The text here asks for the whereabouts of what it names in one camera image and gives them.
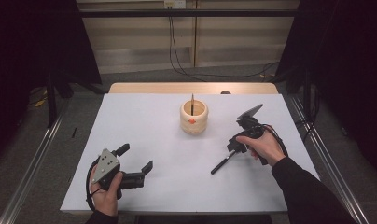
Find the pencil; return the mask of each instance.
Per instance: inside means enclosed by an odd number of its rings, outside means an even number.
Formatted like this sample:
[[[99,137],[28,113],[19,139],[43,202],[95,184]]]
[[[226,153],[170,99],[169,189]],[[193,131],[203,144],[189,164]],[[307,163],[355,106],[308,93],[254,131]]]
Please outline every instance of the pencil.
[[[191,94],[191,116],[194,115],[194,93]]]

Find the electrical outlet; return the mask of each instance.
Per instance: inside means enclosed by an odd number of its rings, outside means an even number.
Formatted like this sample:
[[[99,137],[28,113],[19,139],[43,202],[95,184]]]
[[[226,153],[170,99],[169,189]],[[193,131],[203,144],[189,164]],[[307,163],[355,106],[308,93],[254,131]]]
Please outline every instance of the electrical outlet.
[[[175,0],[164,0],[164,8],[165,9],[172,9],[175,8]]]
[[[175,8],[176,9],[185,9],[186,8],[186,0],[175,0]]]

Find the black curtain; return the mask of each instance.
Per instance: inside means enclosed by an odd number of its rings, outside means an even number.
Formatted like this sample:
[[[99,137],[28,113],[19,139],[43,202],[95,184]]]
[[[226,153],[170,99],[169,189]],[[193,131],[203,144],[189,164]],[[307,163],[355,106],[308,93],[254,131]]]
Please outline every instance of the black curtain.
[[[377,169],[377,1],[301,0],[277,71],[297,91],[310,77]]]
[[[0,0],[0,150],[50,74],[101,83],[76,1]]]

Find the wall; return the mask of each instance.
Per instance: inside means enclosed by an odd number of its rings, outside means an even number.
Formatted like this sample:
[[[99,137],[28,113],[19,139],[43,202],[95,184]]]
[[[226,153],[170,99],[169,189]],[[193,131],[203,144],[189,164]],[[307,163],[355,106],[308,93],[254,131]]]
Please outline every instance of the wall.
[[[188,0],[187,8],[295,9],[298,3]],[[163,8],[163,1],[157,0],[77,0],[77,4],[80,9]],[[168,18],[83,21],[101,74],[171,68]],[[279,61],[293,18],[173,18],[173,22],[181,65],[198,67]]]

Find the white table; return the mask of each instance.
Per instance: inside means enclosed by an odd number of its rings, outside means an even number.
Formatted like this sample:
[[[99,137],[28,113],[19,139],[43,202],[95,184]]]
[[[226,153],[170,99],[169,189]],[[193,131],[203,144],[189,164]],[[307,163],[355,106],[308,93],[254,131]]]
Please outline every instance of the white table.
[[[124,190],[121,213],[134,214],[263,214],[286,211],[282,191],[270,166],[238,154],[215,175],[211,170],[228,154],[228,140],[242,131],[236,118],[264,104],[255,115],[271,124],[284,140],[289,156],[317,176],[300,140],[285,101],[279,94],[195,94],[207,103],[209,120],[200,135],[179,127],[179,107],[191,94],[109,93],[93,125],[61,210],[90,212],[85,201],[85,178],[103,148],[130,143],[119,158],[125,172],[138,172],[153,160],[154,168],[141,189]]]

